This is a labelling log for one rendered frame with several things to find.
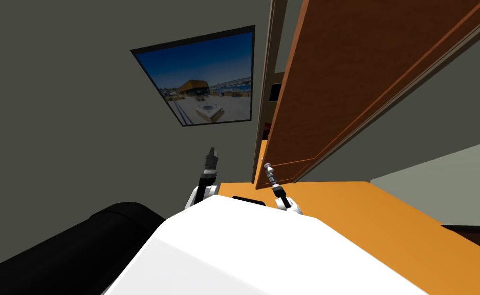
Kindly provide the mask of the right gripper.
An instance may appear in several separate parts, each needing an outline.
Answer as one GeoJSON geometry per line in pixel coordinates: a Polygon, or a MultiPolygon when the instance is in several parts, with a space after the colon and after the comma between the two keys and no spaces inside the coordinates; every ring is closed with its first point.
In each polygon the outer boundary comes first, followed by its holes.
{"type": "Polygon", "coordinates": [[[274,175],[274,168],[271,167],[271,164],[264,164],[264,169],[266,171],[266,176],[268,178],[269,184],[271,186],[279,186],[279,183],[274,175]]]}

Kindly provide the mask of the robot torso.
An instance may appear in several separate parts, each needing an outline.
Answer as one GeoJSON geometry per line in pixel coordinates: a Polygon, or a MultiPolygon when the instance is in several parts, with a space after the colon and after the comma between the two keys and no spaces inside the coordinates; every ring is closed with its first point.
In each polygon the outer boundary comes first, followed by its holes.
{"type": "Polygon", "coordinates": [[[163,222],[104,295],[428,295],[317,218],[220,195],[163,222]]]}

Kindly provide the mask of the framed harbour picture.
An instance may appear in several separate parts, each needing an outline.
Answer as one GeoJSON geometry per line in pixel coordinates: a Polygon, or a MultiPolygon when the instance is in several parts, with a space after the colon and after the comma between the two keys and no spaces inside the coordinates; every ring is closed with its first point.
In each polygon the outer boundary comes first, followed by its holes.
{"type": "Polygon", "coordinates": [[[133,49],[183,127],[252,120],[255,26],[133,49]]]}

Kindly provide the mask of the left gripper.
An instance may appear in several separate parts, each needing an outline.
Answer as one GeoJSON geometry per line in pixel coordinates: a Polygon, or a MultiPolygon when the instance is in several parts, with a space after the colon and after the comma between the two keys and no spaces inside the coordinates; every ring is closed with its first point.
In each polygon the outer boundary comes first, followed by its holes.
{"type": "Polygon", "coordinates": [[[216,166],[218,162],[217,151],[214,147],[210,148],[209,153],[205,157],[205,164],[204,164],[204,174],[216,174],[216,166]]]}

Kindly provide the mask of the brown wooden door leaf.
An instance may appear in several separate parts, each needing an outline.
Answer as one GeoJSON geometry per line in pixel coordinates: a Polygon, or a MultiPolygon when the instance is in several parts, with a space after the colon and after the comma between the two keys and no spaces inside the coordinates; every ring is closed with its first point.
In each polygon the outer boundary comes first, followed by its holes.
{"type": "Polygon", "coordinates": [[[480,26],[480,0],[304,0],[263,159],[297,181],[480,26]]]}

